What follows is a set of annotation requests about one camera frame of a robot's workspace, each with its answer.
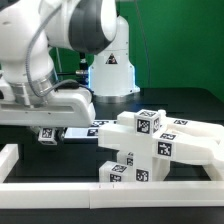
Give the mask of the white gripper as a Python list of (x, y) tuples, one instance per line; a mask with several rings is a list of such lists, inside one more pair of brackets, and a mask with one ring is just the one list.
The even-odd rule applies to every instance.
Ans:
[[(91, 93), (85, 88), (59, 89), (40, 107), (27, 107), (15, 102), (9, 84), (0, 80), (0, 125), (31, 126), (38, 134), (40, 127), (89, 127), (95, 119)], [(57, 129), (57, 139), (63, 141), (67, 129)]]

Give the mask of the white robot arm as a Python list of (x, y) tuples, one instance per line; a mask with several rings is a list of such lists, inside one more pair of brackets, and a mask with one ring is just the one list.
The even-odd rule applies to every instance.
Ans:
[(92, 91), (60, 81), (49, 49), (98, 54), (116, 30), (115, 0), (0, 0), (0, 125), (28, 126), (45, 144), (91, 126)]

